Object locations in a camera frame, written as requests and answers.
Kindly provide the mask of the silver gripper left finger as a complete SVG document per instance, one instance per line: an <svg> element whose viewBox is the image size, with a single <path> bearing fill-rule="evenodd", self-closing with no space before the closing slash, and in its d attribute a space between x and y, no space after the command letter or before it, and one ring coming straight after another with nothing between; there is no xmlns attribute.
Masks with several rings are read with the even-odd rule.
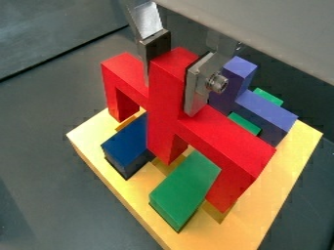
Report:
<svg viewBox="0 0 334 250"><path fill-rule="evenodd" d="M152 0L127 0L126 10L143 62L144 83L148 83L150 61L171 50L171 32L163 27Z"/></svg>

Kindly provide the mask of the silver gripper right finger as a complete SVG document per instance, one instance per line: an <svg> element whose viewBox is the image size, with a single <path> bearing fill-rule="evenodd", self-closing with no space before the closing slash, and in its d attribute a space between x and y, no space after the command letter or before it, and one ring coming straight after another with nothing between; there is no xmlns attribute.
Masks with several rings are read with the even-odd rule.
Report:
<svg viewBox="0 0 334 250"><path fill-rule="evenodd" d="M206 106L211 92L222 94L226 90L230 80L222 75L221 68L235 56L239 42L209 30L206 45L210 50L187 67L184 113L189 116L194 116Z"/></svg>

